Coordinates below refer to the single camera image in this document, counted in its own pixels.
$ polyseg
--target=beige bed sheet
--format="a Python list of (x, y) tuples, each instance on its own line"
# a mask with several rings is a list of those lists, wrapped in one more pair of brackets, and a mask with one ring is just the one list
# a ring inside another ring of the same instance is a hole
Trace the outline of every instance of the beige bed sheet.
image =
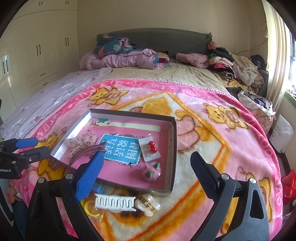
[(184, 64), (170, 63), (171, 68), (141, 69), (139, 67), (114, 68), (113, 72), (105, 75), (102, 80), (109, 79), (143, 79), (165, 80), (181, 84), (189, 84), (196, 87), (222, 91), (228, 93), (220, 81), (207, 69), (198, 69)]

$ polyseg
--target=wardrobe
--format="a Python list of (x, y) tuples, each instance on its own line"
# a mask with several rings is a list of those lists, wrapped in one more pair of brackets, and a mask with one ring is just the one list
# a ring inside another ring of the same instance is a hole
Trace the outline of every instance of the wardrobe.
[(79, 70), (78, 0), (29, 0), (0, 38), (0, 116)]

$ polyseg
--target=screw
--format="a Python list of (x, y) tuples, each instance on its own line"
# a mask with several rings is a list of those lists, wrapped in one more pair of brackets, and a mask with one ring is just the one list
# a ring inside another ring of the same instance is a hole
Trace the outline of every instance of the screw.
[(45, 181), (44, 177), (38, 179), (38, 183), (43, 183)]
[(229, 179), (229, 176), (227, 174), (222, 174), (221, 177), (224, 180), (228, 180)]
[(66, 174), (66, 179), (67, 180), (70, 180), (70, 179), (72, 179), (73, 178), (73, 174), (72, 173), (68, 173), (68, 174)]
[(253, 184), (255, 184), (257, 181), (256, 181), (255, 178), (250, 178), (250, 182), (253, 183)]

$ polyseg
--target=box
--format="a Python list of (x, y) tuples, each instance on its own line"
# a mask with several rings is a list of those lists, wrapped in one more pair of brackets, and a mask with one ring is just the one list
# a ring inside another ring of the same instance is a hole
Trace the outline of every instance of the box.
[[(107, 120), (114, 126), (98, 126), (97, 122)], [(137, 165), (129, 165), (117, 161), (104, 161), (103, 168), (98, 176), (101, 183), (110, 186), (132, 189), (139, 192), (148, 192), (156, 195), (169, 195), (174, 186), (177, 154), (177, 132), (174, 117), (153, 115), (140, 112), (118, 110), (89, 109), (67, 131), (63, 138), (53, 149), (51, 155), (65, 164), (69, 164), (67, 157), (68, 145), (66, 139), (80, 137), (83, 132), (92, 131), (97, 136), (96, 144), (104, 134), (117, 134), (121, 136), (145, 138), (153, 136), (161, 154), (155, 161), (160, 163), (161, 176), (156, 182), (148, 182), (142, 176), (145, 162), (141, 159)], [(71, 167), (77, 169), (82, 163), (89, 161), (89, 157), (82, 156)]]

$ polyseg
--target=window sill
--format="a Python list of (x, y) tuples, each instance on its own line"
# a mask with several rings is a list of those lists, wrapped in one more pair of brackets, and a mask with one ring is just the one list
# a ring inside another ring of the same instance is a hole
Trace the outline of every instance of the window sill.
[(285, 92), (285, 97), (288, 99), (288, 101), (294, 106), (294, 108), (296, 109), (296, 99), (288, 92)]

